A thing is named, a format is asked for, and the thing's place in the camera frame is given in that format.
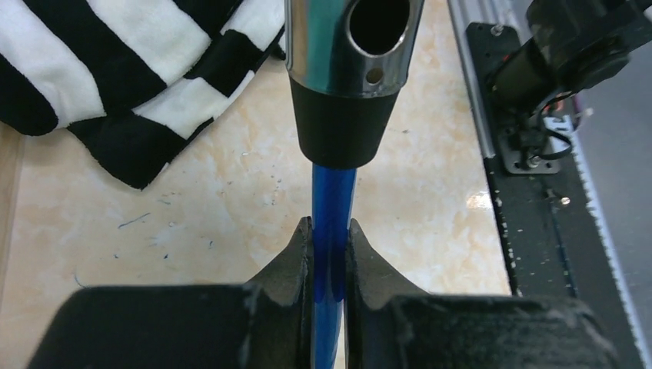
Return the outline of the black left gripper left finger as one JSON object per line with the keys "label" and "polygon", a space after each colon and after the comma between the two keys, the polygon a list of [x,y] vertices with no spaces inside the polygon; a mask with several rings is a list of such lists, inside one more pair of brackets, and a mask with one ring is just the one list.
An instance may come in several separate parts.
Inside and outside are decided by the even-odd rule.
{"label": "black left gripper left finger", "polygon": [[309,368],[310,218],[243,284],[97,286],[58,309],[30,368]]}

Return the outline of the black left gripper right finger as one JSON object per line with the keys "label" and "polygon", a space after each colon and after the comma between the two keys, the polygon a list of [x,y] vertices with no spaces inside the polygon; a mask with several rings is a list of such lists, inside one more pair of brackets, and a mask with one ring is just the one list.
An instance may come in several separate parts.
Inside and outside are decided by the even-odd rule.
{"label": "black left gripper right finger", "polygon": [[573,298],[430,294],[370,245],[345,252],[349,368],[616,368],[616,350]]}

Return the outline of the blue cable lock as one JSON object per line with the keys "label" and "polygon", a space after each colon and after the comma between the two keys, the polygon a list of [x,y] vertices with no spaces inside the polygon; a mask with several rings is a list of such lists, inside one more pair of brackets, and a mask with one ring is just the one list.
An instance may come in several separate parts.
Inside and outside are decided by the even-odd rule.
{"label": "blue cable lock", "polygon": [[287,1],[286,67],[312,164],[311,366],[334,366],[357,170],[378,152],[408,80],[421,1]]}

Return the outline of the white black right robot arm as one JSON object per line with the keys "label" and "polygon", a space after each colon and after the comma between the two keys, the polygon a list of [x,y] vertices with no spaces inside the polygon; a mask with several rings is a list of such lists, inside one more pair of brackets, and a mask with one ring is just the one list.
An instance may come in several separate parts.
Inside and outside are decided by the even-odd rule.
{"label": "white black right robot arm", "polygon": [[487,78],[506,123],[497,143],[512,175],[556,172],[554,162],[573,146],[544,119],[557,103],[613,78],[651,41],[649,1],[533,1],[526,19],[531,38]]}

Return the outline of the black white striped cloth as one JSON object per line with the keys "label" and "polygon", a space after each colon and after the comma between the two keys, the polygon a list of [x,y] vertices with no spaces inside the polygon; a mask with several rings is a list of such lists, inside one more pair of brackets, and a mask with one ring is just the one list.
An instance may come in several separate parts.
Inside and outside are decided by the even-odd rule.
{"label": "black white striped cloth", "polygon": [[1,120],[144,189],[284,57],[281,1],[3,1]]}

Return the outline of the wooden clothes rack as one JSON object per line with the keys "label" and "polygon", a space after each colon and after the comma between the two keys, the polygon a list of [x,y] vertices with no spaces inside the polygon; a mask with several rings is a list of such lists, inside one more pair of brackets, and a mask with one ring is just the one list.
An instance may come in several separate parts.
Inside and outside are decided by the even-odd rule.
{"label": "wooden clothes rack", "polygon": [[23,136],[1,123],[1,301],[5,292],[23,158]]}

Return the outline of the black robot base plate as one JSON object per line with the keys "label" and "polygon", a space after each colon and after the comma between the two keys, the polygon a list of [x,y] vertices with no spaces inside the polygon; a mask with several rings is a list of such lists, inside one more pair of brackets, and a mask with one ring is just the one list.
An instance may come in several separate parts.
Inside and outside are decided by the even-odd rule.
{"label": "black robot base plate", "polygon": [[511,291],[583,301],[619,366],[649,367],[570,116],[549,115],[539,105],[506,108],[495,98],[499,67],[526,58],[514,28],[472,22],[462,43]]}

